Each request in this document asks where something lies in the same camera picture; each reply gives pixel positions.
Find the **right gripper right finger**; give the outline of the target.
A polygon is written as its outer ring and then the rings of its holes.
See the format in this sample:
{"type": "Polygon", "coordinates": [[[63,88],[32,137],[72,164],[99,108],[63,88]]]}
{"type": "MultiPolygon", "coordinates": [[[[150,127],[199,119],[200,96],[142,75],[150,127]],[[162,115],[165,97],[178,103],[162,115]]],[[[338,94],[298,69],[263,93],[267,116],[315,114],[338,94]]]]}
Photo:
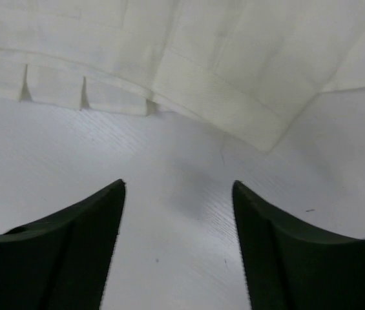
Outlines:
{"type": "Polygon", "coordinates": [[[232,199],[252,309],[365,309],[365,239],[306,223],[240,181],[232,199]]]}

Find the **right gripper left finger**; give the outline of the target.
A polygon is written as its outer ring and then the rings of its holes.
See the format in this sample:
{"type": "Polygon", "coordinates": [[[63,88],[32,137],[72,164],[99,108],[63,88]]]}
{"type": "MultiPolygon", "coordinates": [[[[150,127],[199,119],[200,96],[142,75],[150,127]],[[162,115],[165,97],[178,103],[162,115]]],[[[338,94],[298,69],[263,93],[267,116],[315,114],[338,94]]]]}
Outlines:
{"type": "Polygon", "coordinates": [[[0,234],[0,309],[99,309],[125,195],[117,180],[0,234]]]}

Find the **white pleated skirt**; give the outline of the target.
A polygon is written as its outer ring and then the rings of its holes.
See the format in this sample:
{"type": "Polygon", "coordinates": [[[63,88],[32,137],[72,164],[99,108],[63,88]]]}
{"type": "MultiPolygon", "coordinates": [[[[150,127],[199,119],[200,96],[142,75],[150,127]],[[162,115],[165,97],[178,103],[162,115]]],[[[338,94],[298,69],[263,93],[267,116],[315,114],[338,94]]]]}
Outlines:
{"type": "Polygon", "coordinates": [[[365,87],[365,1],[0,1],[0,98],[145,116],[270,150],[322,92],[365,87]]]}

